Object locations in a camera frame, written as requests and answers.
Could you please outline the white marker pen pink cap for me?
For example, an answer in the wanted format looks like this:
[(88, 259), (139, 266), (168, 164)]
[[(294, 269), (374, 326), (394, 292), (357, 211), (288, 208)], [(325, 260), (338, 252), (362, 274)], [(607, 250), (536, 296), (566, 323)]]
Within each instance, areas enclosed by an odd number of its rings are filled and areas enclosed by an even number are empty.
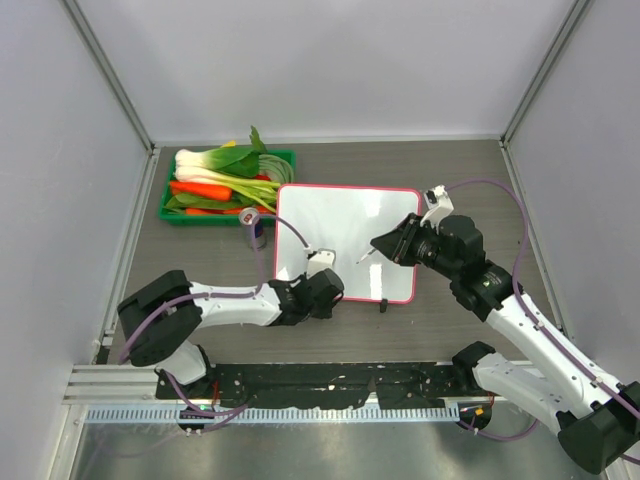
[(376, 248), (370, 249), (364, 255), (362, 255), (359, 260), (356, 261), (356, 264), (360, 264), (360, 263), (364, 262), (366, 259), (371, 257), (376, 251), (377, 251)]

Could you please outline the pink framed whiteboard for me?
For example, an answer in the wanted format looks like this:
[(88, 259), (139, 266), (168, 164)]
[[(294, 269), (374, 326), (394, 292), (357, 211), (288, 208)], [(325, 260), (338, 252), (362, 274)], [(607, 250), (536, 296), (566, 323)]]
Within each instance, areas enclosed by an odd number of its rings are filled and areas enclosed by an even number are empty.
[(306, 271), (307, 256), (300, 238), (315, 250), (336, 253), (334, 271), (351, 301), (407, 304), (415, 295), (416, 271), (401, 267), (371, 249), (370, 240), (394, 229), (408, 214), (420, 211), (413, 189), (287, 184), (280, 188), (277, 215), (295, 229), (278, 224), (275, 233), (274, 276), (291, 280)]

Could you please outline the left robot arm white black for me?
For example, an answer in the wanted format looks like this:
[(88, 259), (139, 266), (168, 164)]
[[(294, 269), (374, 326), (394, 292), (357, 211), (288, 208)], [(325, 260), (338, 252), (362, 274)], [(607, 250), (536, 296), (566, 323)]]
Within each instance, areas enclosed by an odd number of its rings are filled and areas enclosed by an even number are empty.
[(255, 287), (214, 287), (169, 271), (117, 307), (125, 335), (119, 361), (154, 366), (173, 377), (190, 398), (205, 397), (213, 385), (210, 362), (189, 341), (198, 329), (224, 325), (293, 326), (328, 319), (344, 285), (326, 268), (306, 276), (270, 280)]

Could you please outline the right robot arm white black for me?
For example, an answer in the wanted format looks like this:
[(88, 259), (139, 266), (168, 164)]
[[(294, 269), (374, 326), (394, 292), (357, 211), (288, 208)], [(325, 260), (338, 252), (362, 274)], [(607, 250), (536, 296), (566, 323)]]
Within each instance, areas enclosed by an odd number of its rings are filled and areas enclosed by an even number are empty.
[(532, 374), (477, 341), (453, 358), (457, 391), (504, 397), (545, 425), (567, 456), (594, 475), (638, 443), (638, 382), (622, 383), (565, 337), (513, 276), (487, 259), (471, 218), (453, 215), (433, 226), (410, 214), (370, 244), (399, 266), (423, 265), (449, 280), (456, 301), (538, 371)]

